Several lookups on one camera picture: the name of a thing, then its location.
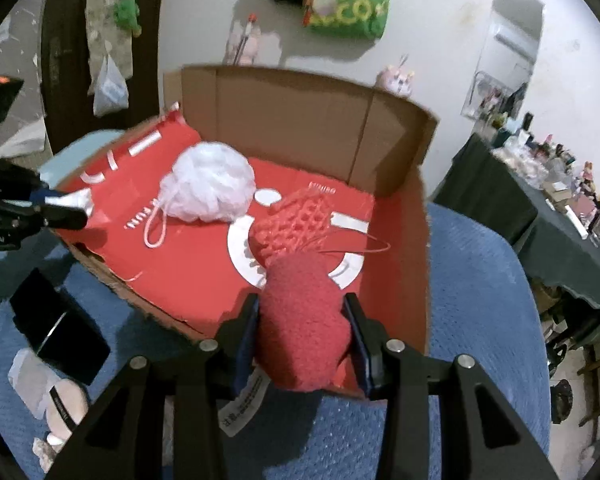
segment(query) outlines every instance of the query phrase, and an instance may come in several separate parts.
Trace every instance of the black table cloth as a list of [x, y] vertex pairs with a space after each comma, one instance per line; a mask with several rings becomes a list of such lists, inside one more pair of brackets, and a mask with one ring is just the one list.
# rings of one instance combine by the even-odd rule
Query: black table cloth
[[434, 201], [500, 234], [527, 275], [600, 309], [600, 248], [582, 240], [569, 219], [494, 158], [477, 134], [454, 157]]

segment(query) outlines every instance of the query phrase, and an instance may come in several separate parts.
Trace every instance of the figurine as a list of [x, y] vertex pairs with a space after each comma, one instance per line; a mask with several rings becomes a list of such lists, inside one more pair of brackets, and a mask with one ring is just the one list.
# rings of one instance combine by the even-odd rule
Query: figurine
[[596, 184], [593, 182], [593, 163], [585, 162], [584, 169], [580, 173], [580, 192], [592, 198], [596, 199]]

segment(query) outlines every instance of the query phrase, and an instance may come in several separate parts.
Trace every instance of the care label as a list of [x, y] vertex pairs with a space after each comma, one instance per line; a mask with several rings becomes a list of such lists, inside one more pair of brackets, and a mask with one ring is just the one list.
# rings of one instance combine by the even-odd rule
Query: care label
[[271, 379], [262, 368], [256, 366], [247, 385], [235, 400], [218, 410], [218, 423], [227, 436], [235, 436], [256, 414]]

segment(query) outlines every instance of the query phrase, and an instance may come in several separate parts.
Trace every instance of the mirror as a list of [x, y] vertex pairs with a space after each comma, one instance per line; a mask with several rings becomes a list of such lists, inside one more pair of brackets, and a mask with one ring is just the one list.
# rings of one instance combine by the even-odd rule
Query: mirror
[[478, 67], [462, 109], [473, 120], [493, 112], [517, 118], [536, 64], [544, 4], [539, 0], [493, 0]]

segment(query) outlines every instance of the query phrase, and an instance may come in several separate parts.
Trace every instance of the green plush bag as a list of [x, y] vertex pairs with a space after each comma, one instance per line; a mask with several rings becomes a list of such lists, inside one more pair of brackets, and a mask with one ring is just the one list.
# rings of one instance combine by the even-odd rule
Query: green plush bag
[[343, 38], [382, 38], [389, 0], [337, 0], [333, 14], [311, 12], [309, 28]]

